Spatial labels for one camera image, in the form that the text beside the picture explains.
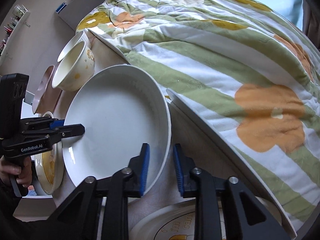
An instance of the table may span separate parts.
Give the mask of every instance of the table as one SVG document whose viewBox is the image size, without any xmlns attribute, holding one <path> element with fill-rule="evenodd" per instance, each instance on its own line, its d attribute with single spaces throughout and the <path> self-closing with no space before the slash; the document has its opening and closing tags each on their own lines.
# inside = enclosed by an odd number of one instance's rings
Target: table
<svg viewBox="0 0 320 240">
<path fill-rule="evenodd" d="M 96 60 L 95 73 L 112 65 L 127 63 L 98 39 L 93 38 L 91 49 Z M 55 118 L 64 119 L 66 117 L 68 108 L 76 93 L 77 91 L 63 91 L 61 93 L 53 113 Z M 169 156 L 158 181 L 151 190 L 142 199 L 129 204 L 129 231 L 145 216 L 165 206 L 186 200 L 180 197 L 177 188 L 172 158 L 172 145 L 175 143 L 180 143 L 185 154 L 192 157 L 197 166 L 206 169 L 213 176 L 225 179 L 230 176 L 236 176 L 236 173 L 229 165 L 212 152 L 212 141 L 169 100 L 168 104 L 172 122 L 172 140 Z M 74 189 L 75 186 L 65 169 L 61 186 L 52 194 L 55 204 L 59 206 Z"/>
</svg>

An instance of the white plate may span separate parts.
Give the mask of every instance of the white plate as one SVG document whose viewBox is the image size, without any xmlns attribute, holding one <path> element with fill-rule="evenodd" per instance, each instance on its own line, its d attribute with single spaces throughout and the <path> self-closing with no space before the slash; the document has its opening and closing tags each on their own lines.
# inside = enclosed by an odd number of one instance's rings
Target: white plate
<svg viewBox="0 0 320 240">
<path fill-rule="evenodd" d="M 241 156 L 241 154 L 228 143 L 227 140 L 211 125 L 207 120 L 201 117 L 190 105 L 182 98 L 181 95 L 177 94 L 171 89 L 167 89 L 167 93 L 172 102 L 188 117 L 190 118 L 215 144 L 212 148 L 215 153 L 223 157 L 231 166 L 231 168 L 238 174 L 245 184 L 248 183 L 253 186 L 256 192 L 255 195 L 272 202 L 279 210 L 282 219 L 282 226 L 289 236 L 294 239 L 297 235 L 286 215 L 283 207 L 276 199 L 272 191 L 269 189 L 267 184 L 261 179 L 258 173 L 250 166 L 250 164 Z"/>
<path fill-rule="evenodd" d="M 42 116 L 53 117 L 51 112 Z M 52 146 L 52 151 L 35 155 L 36 173 L 39 183 L 47 195 L 51 195 L 62 182 L 64 163 L 62 154 L 62 143 L 58 142 Z"/>
<path fill-rule="evenodd" d="M 82 137 L 63 140 L 68 174 L 78 186 L 87 176 L 103 179 L 127 167 L 150 145 L 146 192 L 164 167 L 171 139 L 169 109 L 156 81 L 130 65 L 116 65 L 93 76 L 77 93 L 65 125 L 80 123 Z"/>
<path fill-rule="evenodd" d="M 281 224 L 281 215 L 271 202 L 256 197 Z M 226 229 L 221 201 L 218 201 L 221 236 L 226 239 Z M 183 201 L 159 209 L 143 218 L 134 226 L 129 234 L 129 240 L 193 240 L 195 231 L 194 199 Z"/>
</svg>

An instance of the human hand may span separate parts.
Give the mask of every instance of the human hand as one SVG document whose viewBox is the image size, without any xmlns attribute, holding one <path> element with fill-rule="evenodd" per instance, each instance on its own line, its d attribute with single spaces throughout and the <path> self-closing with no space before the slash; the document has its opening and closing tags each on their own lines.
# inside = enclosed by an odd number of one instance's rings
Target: human hand
<svg viewBox="0 0 320 240">
<path fill-rule="evenodd" d="M 23 160 L 24 167 L 12 164 L 4 159 L 4 156 L 0 159 L 0 179 L 7 186 L 11 186 L 9 175 L 18 175 L 17 183 L 22 184 L 24 187 L 29 187 L 32 181 L 31 170 L 31 157 L 28 156 Z"/>
</svg>

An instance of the orange flower print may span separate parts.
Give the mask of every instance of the orange flower print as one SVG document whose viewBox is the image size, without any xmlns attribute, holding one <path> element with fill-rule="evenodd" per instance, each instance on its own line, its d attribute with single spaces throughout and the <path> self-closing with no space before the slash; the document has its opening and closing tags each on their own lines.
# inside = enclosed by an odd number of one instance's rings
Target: orange flower print
<svg viewBox="0 0 320 240">
<path fill-rule="evenodd" d="M 285 39 L 281 38 L 280 36 L 278 36 L 276 34 L 275 34 L 274 38 L 277 41 L 281 42 L 284 46 L 286 46 L 298 58 L 298 60 L 302 64 L 303 68 L 307 72 L 310 80 L 313 82 L 314 79 L 313 79 L 313 76 L 311 74 L 310 59 L 309 59 L 308 54 L 302 48 L 302 46 L 300 46 L 299 44 L 296 44 L 294 42 L 288 42 L 288 41 L 286 41 Z"/>
<path fill-rule="evenodd" d="M 134 16 L 131 16 L 128 12 L 122 12 L 116 17 L 116 20 L 113 22 L 113 24 L 108 25 L 108 27 L 118 27 L 122 29 L 127 29 L 131 26 L 139 24 L 139 22 L 143 18 L 143 14 L 136 14 Z"/>
<path fill-rule="evenodd" d="M 236 129 L 237 135 L 252 150 L 263 153 L 278 145 L 289 154 L 304 143 L 299 118 L 305 108 L 289 87 L 244 84 L 236 92 L 235 102 L 247 114 Z"/>
</svg>

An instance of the white wall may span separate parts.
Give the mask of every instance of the white wall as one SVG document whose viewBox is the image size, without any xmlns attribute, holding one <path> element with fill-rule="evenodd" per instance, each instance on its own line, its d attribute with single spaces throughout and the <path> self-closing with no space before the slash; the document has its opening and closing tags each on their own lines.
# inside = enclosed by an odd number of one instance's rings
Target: white wall
<svg viewBox="0 0 320 240">
<path fill-rule="evenodd" d="M 31 105 L 22 102 L 21 119 L 30 117 L 38 117 L 38 114 L 33 114 Z"/>
<path fill-rule="evenodd" d="M 5 37 L 3 26 L 10 22 L 15 5 L 23 4 L 31 15 L 20 33 L 12 40 L 7 58 L 0 66 L 0 75 L 23 73 L 30 76 L 28 91 L 36 92 L 41 78 L 49 65 L 57 62 L 58 55 L 74 36 L 74 31 L 55 13 L 57 7 L 71 0 L 17 0 L 1 24 L 0 40 Z"/>
</svg>

